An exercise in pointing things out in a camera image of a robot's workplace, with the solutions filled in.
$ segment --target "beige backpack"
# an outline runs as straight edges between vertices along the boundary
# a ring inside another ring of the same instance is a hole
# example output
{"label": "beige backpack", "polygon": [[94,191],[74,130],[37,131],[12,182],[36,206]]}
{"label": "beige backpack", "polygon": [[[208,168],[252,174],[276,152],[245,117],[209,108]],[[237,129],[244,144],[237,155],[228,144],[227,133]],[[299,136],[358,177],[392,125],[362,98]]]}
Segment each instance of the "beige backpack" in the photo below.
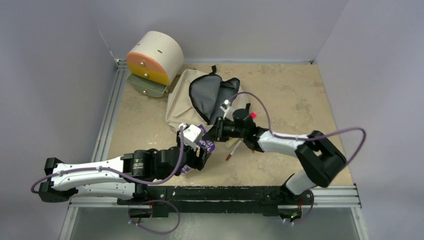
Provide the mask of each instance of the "beige backpack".
{"label": "beige backpack", "polygon": [[[236,93],[242,92],[240,80],[233,77],[222,79],[216,74],[216,66],[211,73],[195,69],[186,69],[180,76],[174,90],[168,96],[165,120],[174,130],[179,130],[181,123],[208,126],[215,123],[224,112],[220,105]],[[232,107],[244,109],[249,103],[247,94],[238,95],[232,101]]]}

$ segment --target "white cylinder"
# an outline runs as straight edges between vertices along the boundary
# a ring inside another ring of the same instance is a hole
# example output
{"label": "white cylinder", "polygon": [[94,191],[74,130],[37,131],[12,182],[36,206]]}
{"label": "white cylinder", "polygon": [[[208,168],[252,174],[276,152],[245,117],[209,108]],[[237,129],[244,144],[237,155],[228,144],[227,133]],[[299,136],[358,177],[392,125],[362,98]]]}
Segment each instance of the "white cylinder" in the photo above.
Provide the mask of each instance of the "white cylinder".
{"label": "white cylinder", "polygon": [[134,75],[169,86],[183,66],[180,45],[170,36],[149,31],[126,55]]}

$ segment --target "metal frame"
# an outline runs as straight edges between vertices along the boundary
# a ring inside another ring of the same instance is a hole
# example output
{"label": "metal frame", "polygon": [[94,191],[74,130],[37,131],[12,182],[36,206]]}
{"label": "metal frame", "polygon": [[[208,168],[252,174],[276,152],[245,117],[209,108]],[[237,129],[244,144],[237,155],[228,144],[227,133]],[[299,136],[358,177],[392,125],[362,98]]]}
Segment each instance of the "metal frame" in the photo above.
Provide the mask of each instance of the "metal frame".
{"label": "metal frame", "polygon": [[[125,79],[128,74],[128,66],[125,60],[117,59],[115,81],[110,93],[106,112],[100,126],[96,145],[91,162],[104,161],[108,155],[112,134],[118,117],[118,109],[124,93]],[[312,189],[314,194],[314,208],[350,208],[360,240],[369,240],[366,225],[361,212],[361,201],[356,185],[330,186],[328,188],[316,187]],[[77,197],[71,199],[63,224],[60,240],[71,238],[75,219],[79,208],[148,208],[147,205],[117,205],[117,199],[113,197]],[[297,208],[297,206],[278,206],[281,209]]]}

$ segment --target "purple cable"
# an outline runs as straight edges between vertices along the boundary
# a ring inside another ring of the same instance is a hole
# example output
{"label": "purple cable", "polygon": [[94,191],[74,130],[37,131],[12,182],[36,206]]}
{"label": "purple cable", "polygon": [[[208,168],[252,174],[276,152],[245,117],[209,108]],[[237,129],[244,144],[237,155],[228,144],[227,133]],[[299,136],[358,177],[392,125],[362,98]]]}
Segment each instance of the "purple cable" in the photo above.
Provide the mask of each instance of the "purple cable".
{"label": "purple cable", "polygon": [[[101,166],[99,168],[97,168],[97,167],[83,167],[83,168],[76,168],[76,169],[64,170],[64,171],[61,172],[61,174],[69,174],[69,173],[83,172],[83,171],[103,171],[104,170],[104,171],[110,171],[110,172],[116,173],[119,176],[121,176],[121,177],[123,177],[125,179],[128,179],[128,180],[131,180],[131,181],[133,181],[134,183],[137,183],[137,184],[144,184],[144,185],[159,185],[159,184],[163,184],[163,183],[165,183],[166,181],[168,181],[169,179],[171,179],[175,175],[175,173],[178,171],[178,168],[181,165],[181,161],[183,160],[183,153],[184,153],[184,134],[183,134],[183,130],[184,130],[183,127],[180,127],[179,128],[180,145],[179,145],[178,161],[176,162],[175,168],[173,169],[173,171],[171,172],[171,174],[168,177],[166,177],[165,179],[163,179],[163,180],[155,181],[155,182],[152,182],[152,181],[143,181],[143,180],[134,178],[134,177],[132,177],[130,175],[127,175],[127,174],[125,174],[123,172],[120,172],[118,170],[112,169],[110,167],[101,167]],[[55,177],[55,176],[58,176],[58,175],[59,175],[59,173],[52,173],[52,174],[49,174],[47,176],[44,176],[44,177],[38,179],[31,186],[31,192],[33,194],[38,194],[39,192],[36,191],[35,188],[36,188],[36,186],[39,183],[41,183],[42,181],[44,181],[46,179],[49,179],[49,178],[52,178],[52,177]]]}
{"label": "purple cable", "polygon": [[171,230],[168,230],[168,231],[155,231],[155,230],[152,230],[152,229],[150,229],[150,228],[147,228],[147,227],[145,227],[145,226],[143,226],[143,225],[140,225],[140,224],[138,224],[138,223],[136,223],[136,222],[134,222],[132,219],[131,219],[131,215],[130,215],[130,210],[128,210],[128,218],[129,218],[129,224],[132,224],[132,225],[135,225],[135,226],[137,226],[137,227],[139,227],[139,228],[141,228],[141,229],[144,229],[144,230],[146,230],[147,232],[150,232],[150,233],[152,233],[152,234],[160,234],[160,235],[165,235],[165,234],[170,234],[170,233],[172,233],[173,231],[175,231],[177,228],[178,228],[178,226],[180,225],[180,221],[181,221],[181,214],[180,214],[180,211],[178,211],[178,208],[174,205],[174,204],[172,204],[171,202],[169,202],[169,201],[165,201],[165,200],[161,200],[161,199],[157,199],[157,200],[150,200],[150,201],[145,201],[145,202],[143,202],[142,204],[151,204],[151,203],[165,203],[165,204],[168,204],[169,206],[171,206],[173,209],[175,209],[175,211],[176,211],[176,214],[178,215],[178,221],[176,222],[176,225],[175,225],[175,227],[174,228],[172,228]]}
{"label": "purple cable", "polygon": [[[360,143],[359,143],[359,145],[358,145],[358,147],[356,148],[356,150],[353,152],[353,154],[352,154],[352,156],[349,158],[349,160],[347,160],[347,162],[346,162],[346,165],[343,167],[343,168],[345,168],[345,167],[347,167],[351,162],[352,162],[352,160],[356,157],[356,155],[359,153],[359,151],[361,150],[361,148],[362,148],[362,146],[364,145],[364,143],[365,143],[365,139],[366,139],[366,137],[367,137],[367,132],[365,131],[365,129],[363,129],[362,127],[359,127],[359,126],[354,126],[354,127],[348,127],[348,128],[345,128],[345,129],[342,129],[342,130],[337,130],[337,131],[334,131],[334,132],[331,132],[331,133],[328,133],[328,134],[325,134],[325,135],[321,135],[321,136],[316,136],[316,137],[311,137],[311,138],[304,138],[304,137],[292,137],[292,136],[280,136],[280,135],[277,135],[277,134],[275,134],[272,130],[271,130],[271,118],[270,118],[270,114],[268,113],[268,110],[267,110],[267,108],[265,107],[265,105],[264,105],[264,103],[259,99],[259,97],[257,97],[255,94],[253,94],[253,93],[251,93],[251,92],[247,92],[247,91],[241,91],[241,92],[239,92],[239,93],[236,93],[235,95],[233,95],[232,97],[230,97],[230,101],[231,100],[233,100],[233,99],[235,99],[238,95],[241,95],[241,94],[247,94],[247,95],[250,95],[250,96],[252,96],[252,97],[254,97],[261,105],[262,105],[262,107],[263,107],[263,110],[265,111],[265,114],[266,114],[266,119],[268,120],[268,128],[269,128],[269,132],[274,136],[274,137],[276,137],[276,138],[278,138],[278,139],[285,139],[285,140],[296,140],[296,141],[305,141],[305,142],[313,142],[313,141],[317,141],[317,140],[322,140],[322,139],[326,139],[326,138],[329,138],[329,137],[332,137],[332,136],[335,136],[335,135],[340,135],[340,134],[344,134],[344,133],[347,133],[347,132],[351,132],[351,131],[355,131],[355,130],[359,130],[359,131],[361,131],[362,132],[362,140],[360,141]],[[300,223],[300,222],[302,222],[304,219],[306,219],[306,217],[311,213],[311,211],[312,211],[312,208],[314,207],[314,194],[312,193],[312,191],[309,189],[309,191],[310,191],[310,195],[311,195],[311,197],[312,197],[312,199],[311,199],[311,205],[310,205],[310,208],[309,208],[309,210],[305,213],[305,215],[299,220],[299,221],[297,221],[296,223],[294,223],[294,224],[298,224],[298,223]]]}

